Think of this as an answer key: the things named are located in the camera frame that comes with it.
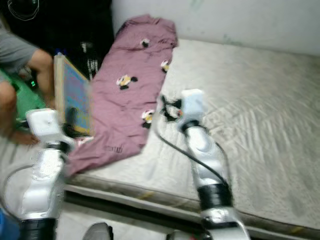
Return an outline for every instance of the pink cloth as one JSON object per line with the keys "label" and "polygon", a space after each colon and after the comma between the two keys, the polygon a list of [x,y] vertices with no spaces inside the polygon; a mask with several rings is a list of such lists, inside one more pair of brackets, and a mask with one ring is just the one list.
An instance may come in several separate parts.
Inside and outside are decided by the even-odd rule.
{"label": "pink cloth", "polygon": [[172,21],[143,15],[125,22],[92,80],[95,136],[69,155],[70,175],[141,152],[148,138],[148,124],[142,115],[156,108],[166,76],[161,64],[171,62],[176,45]]}

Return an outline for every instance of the white mattress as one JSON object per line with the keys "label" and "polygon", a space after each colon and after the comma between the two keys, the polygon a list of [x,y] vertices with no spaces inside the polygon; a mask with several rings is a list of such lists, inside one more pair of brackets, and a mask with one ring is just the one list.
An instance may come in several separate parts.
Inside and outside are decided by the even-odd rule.
{"label": "white mattress", "polygon": [[[181,39],[162,93],[175,98],[194,88],[205,92],[203,123],[227,153],[235,207],[245,224],[319,239],[320,58]],[[185,149],[174,123],[160,128]],[[79,174],[67,189],[198,217],[189,160],[153,131],[142,154]]]}

